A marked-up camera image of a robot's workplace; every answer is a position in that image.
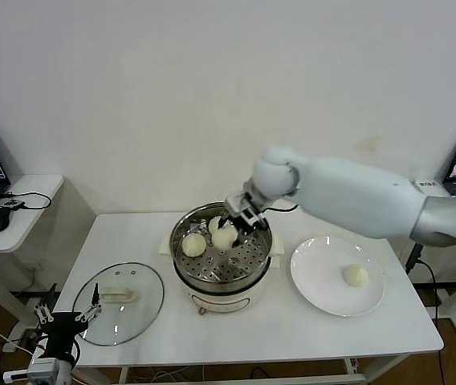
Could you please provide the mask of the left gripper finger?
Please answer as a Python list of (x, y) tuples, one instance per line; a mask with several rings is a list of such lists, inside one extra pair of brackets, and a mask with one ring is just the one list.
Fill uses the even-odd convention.
[(78, 316), (75, 317), (77, 322), (91, 322), (95, 319), (102, 311), (102, 306), (100, 304), (100, 293), (99, 293), (99, 286), (96, 283), (93, 294), (92, 294), (92, 302), (91, 305), (81, 312)]
[(54, 317), (45, 302), (41, 302), (34, 307), (34, 313), (40, 324), (48, 324), (54, 321)]

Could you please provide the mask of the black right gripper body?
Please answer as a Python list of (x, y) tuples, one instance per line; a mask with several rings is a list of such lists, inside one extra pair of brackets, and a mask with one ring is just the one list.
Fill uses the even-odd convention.
[(259, 217), (251, 212), (242, 212), (239, 215), (231, 213), (230, 216), (239, 237), (250, 236), (259, 228)]

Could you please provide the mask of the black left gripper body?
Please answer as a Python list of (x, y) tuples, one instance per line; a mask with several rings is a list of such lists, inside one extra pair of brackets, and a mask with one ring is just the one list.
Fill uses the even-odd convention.
[(87, 330), (89, 321), (80, 312), (57, 312), (40, 320), (46, 338), (41, 358), (79, 358), (76, 336)]

